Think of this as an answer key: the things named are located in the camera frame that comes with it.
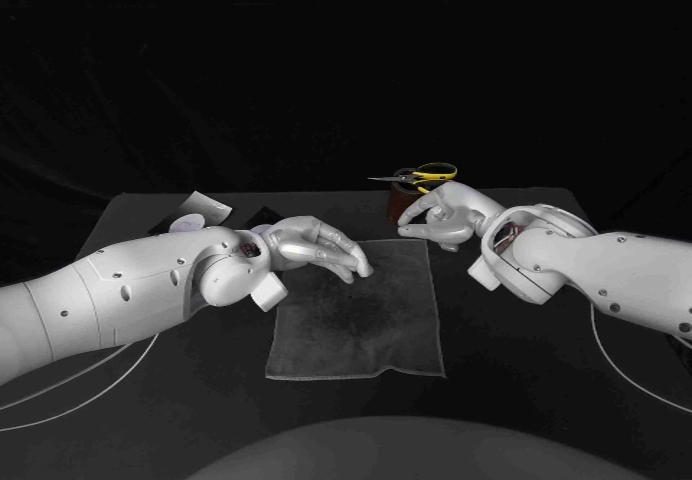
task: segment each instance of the dark table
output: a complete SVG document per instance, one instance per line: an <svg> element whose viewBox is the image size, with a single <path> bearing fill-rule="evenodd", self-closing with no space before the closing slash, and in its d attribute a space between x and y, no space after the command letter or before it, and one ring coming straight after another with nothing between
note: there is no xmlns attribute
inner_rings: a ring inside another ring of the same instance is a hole
<svg viewBox="0 0 692 480"><path fill-rule="evenodd" d="M548 203L588 220L564 189L483 193L508 208ZM355 240L398 238L385 220L385 191L209 196L234 207L224 224L231 228L268 206L284 217L314 215ZM117 196L79 258L146 236L186 197ZM522 302L503 287L487 291L466 272L479 254L477 238L459 253L430 244L447 379L392 371L363 380L265 379L275 309L264 313L248 297L229 307L208 307L163 332L140 366L95 402L46 424L0 433L0 477L183 479L288 429L376 415L482 422L555 440L652 478L692 477L692 415L649 397L614 372L594 341L588 300L567 287L542 306ZM689 397L692 380L663 335L600 314L597 320L604 344L630 372L649 375L660 393L668 389ZM87 400L130 368L147 344L138 342L69 385L2 412L0 428ZM113 351L87 353L32 372L0 389L0 403Z"/></svg>

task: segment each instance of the brown cup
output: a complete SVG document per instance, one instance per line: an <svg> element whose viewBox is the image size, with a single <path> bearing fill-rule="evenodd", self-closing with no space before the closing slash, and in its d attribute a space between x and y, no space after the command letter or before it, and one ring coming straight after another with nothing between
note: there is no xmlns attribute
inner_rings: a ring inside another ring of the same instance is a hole
<svg viewBox="0 0 692 480"><path fill-rule="evenodd" d="M394 176L407 175L412 171L411 168L402 168L397 170ZM392 187L389 189L389 203L386 205L386 220L391 224L397 225L401 214L420 197L422 197L422 193L410 183L392 182Z"/></svg>

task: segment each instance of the gray towel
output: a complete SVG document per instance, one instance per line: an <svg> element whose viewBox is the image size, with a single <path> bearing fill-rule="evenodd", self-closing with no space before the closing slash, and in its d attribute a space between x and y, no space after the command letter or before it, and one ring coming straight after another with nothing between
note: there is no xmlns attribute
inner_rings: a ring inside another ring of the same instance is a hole
<svg viewBox="0 0 692 480"><path fill-rule="evenodd" d="M283 274L267 378L372 378L389 368L444 377L427 243L359 245L375 273L352 285L314 265Z"/></svg>

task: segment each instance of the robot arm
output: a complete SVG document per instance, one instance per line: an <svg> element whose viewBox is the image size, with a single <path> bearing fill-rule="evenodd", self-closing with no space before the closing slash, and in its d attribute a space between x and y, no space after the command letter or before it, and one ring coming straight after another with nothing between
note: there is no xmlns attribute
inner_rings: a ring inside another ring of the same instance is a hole
<svg viewBox="0 0 692 480"><path fill-rule="evenodd" d="M469 273L489 290L502 284L541 305L567 284L604 314L692 340L692 244L598 234L549 205L499 209L490 202L466 185L446 183L404 212L399 235L459 244L476 231L482 256ZM427 225L410 225L427 209Z"/></svg>
<svg viewBox="0 0 692 480"><path fill-rule="evenodd" d="M102 248L42 278L0 288L0 385L78 353L133 343L208 305L287 296L273 270L307 263L353 282L372 274L356 242L314 217L251 231L208 227Z"/></svg>

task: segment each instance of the black backdrop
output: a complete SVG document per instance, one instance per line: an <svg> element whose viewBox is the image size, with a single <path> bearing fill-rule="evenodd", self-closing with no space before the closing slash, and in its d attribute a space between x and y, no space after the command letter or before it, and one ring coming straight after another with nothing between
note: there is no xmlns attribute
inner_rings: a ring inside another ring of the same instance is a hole
<svg viewBox="0 0 692 480"><path fill-rule="evenodd" d="M386 189L365 177L435 160L479 188L568 188L600 230L692 240L683 29L153 3L0 10L3 283L74 260L121 192Z"/></svg>

